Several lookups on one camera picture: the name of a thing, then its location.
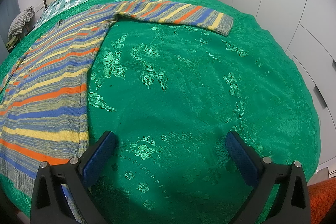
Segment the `white wardrobe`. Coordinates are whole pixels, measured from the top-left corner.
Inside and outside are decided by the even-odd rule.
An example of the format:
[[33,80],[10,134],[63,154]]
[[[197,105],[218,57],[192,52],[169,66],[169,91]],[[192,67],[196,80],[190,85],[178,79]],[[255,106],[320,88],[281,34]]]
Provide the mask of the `white wardrobe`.
[[253,15],[291,58],[320,120],[318,170],[336,175],[336,0],[219,0]]

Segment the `blue gripper pad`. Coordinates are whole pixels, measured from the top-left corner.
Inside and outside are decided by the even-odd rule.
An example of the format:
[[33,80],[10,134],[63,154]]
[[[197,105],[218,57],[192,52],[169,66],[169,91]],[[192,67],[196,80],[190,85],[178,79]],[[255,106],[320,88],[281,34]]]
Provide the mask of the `blue gripper pad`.
[[82,184],[85,189],[95,185],[105,163],[113,152],[115,144],[116,136],[110,131],[105,131],[98,142],[85,151],[85,153],[90,153],[89,149],[91,148],[92,153],[92,156],[87,161],[87,164],[83,167],[82,171],[80,170],[82,175]]
[[256,187],[263,169],[258,153],[236,131],[230,131],[226,135],[225,146],[245,183]]

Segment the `green bedspread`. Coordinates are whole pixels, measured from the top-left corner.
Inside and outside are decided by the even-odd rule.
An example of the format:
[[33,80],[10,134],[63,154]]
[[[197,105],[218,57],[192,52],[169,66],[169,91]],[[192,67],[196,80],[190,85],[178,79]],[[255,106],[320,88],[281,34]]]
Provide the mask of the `green bedspread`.
[[[0,66],[0,78],[58,20],[31,32]],[[276,163],[299,160],[307,180],[320,156],[319,121],[295,64],[251,15],[216,0],[171,0],[234,18],[228,37],[211,31],[119,20],[88,78],[90,141],[118,138],[92,194],[119,223],[228,223],[251,188],[223,146],[236,130]],[[30,198],[0,177],[9,198],[29,214]],[[267,215],[271,200],[263,217]]]

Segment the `metal screw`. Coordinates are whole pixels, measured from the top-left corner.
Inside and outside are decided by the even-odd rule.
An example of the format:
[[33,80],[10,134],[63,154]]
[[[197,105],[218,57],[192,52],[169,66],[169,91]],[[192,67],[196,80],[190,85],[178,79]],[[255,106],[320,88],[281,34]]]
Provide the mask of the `metal screw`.
[[48,165],[46,161],[41,162],[40,167],[45,168]]
[[76,164],[78,162],[78,160],[79,159],[77,157],[73,157],[73,158],[70,159],[70,163],[71,164]]
[[296,161],[294,162],[294,165],[295,165],[296,167],[301,167],[301,166],[302,166],[301,162],[299,162],[298,160],[296,160]]
[[266,164],[270,164],[272,162],[272,159],[270,157],[263,157],[262,161]]

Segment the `striped sweater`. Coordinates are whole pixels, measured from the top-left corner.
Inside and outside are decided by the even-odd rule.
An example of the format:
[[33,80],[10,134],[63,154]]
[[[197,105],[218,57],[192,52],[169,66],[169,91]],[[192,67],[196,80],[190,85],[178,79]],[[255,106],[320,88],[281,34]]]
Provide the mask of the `striped sweater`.
[[0,173],[31,196],[41,161],[51,165],[81,156],[88,147],[87,72],[118,15],[185,24],[227,36],[223,13],[167,0],[95,5],[56,24],[19,58],[0,91]]

